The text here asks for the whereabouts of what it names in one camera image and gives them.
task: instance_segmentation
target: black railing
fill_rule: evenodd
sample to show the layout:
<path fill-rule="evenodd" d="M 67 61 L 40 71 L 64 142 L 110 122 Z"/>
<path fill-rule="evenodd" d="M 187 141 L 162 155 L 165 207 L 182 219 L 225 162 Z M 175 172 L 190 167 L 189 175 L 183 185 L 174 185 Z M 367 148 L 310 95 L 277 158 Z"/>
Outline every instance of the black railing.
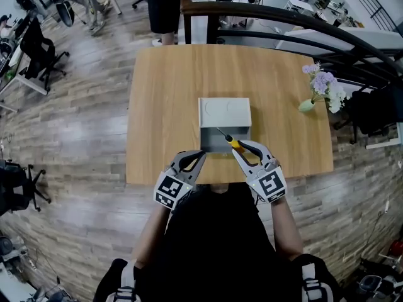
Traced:
<path fill-rule="evenodd" d="M 225 3 L 225 2 L 192 2 L 182 0 L 181 12 L 184 15 L 184 29 L 186 43 L 191 43 L 191 17 L 208 16 L 207 43 L 216 43 L 220 36 L 248 36 L 284 40 L 302 45 L 322 48 L 328 52 L 321 55 L 301 53 L 320 61 L 323 68 L 333 72 L 337 78 L 355 81 L 374 88 L 383 88 L 391 84 L 402 84 L 403 68 L 395 63 L 391 57 L 401 57 L 402 50 L 379 50 L 362 39 L 345 30 L 332 26 L 311 16 L 306 16 L 285 9 L 272 8 L 257 4 Z M 259 18 L 278 21 L 305 29 L 312 29 L 331 37 L 352 44 L 352 50 L 341 50 L 313 40 L 301 39 L 294 36 L 279 35 L 256 31 L 221 30 L 220 16 L 238 16 L 245 18 Z"/>
<path fill-rule="evenodd" d="M 396 31 L 401 36 L 399 27 L 396 26 L 388 12 L 383 8 L 378 0 L 359 0 L 363 7 L 368 11 L 371 19 L 377 24 L 379 29 L 387 31 Z"/>

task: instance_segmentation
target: wooden floor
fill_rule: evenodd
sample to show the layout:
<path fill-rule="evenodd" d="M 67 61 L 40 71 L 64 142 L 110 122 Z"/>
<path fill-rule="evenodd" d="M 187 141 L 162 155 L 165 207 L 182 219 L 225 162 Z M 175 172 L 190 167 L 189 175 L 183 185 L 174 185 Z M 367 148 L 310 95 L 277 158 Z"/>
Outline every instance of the wooden floor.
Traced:
<path fill-rule="evenodd" d="M 22 236 L 34 262 L 39 248 L 62 285 L 81 301 L 92 300 L 114 258 L 130 257 L 154 205 L 150 187 L 125 184 L 133 65 L 137 51 L 155 38 L 147 4 L 134 11 L 134 1 L 118 0 L 123 14 L 111 11 L 96 38 L 79 21 L 68 29 L 47 21 L 44 35 L 57 50 L 71 53 L 64 61 L 67 76 L 52 76 L 48 96 L 16 85 L 5 101 L 20 112 L 1 112 L 0 131 L 4 138 L 13 136 L 11 143 L 4 141 L 4 158 L 46 169 L 40 185 L 52 204 L 39 199 L 40 213 L 32 207 L 6 213 L 0 230 Z M 350 136 L 349 128 L 332 130 L 334 172 L 287 180 L 306 252 L 322 257 L 338 280 L 357 266 L 386 200 L 390 211 L 380 218 L 364 256 L 376 255 L 395 238 L 403 212 L 399 148 L 365 150 L 364 138 L 350 145 Z M 272 238 L 270 210 L 259 208 Z M 41 253 L 37 268 L 25 263 L 30 281 L 53 287 L 55 274 Z"/>

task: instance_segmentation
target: green vase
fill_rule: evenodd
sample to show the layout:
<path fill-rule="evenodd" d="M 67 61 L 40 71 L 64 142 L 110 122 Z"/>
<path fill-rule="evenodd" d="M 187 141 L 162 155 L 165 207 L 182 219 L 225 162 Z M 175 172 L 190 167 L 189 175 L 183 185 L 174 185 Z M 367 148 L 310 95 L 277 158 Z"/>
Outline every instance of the green vase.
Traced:
<path fill-rule="evenodd" d="M 300 106 L 298 107 L 298 110 L 300 112 L 304 113 L 304 112 L 308 112 L 311 109 L 313 109 L 314 106 L 315 106 L 315 103 L 313 103 L 312 100 L 310 98 L 308 98 L 300 104 Z"/>

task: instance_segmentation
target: purple flower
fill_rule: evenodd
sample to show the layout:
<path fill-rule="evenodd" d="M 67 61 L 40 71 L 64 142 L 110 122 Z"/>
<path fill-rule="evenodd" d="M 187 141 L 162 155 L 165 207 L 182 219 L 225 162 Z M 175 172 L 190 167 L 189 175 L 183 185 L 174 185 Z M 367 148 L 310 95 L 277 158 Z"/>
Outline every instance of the purple flower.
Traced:
<path fill-rule="evenodd" d="M 305 74 L 312 74 L 321 70 L 318 64 L 302 66 L 302 72 Z"/>
<path fill-rule="evenodd" d="M 312 80 L 312 86 L 318 94 L 325 94 L 330 84 L 336 82 L 336 79 L 331 73 L 319 72 Z"/>
<path fill-rule="evenodd" d="M 305 74 L 309 74 L 310 66 L 309 65 L 302 66 L 302 72 L 304 72 Z"/>

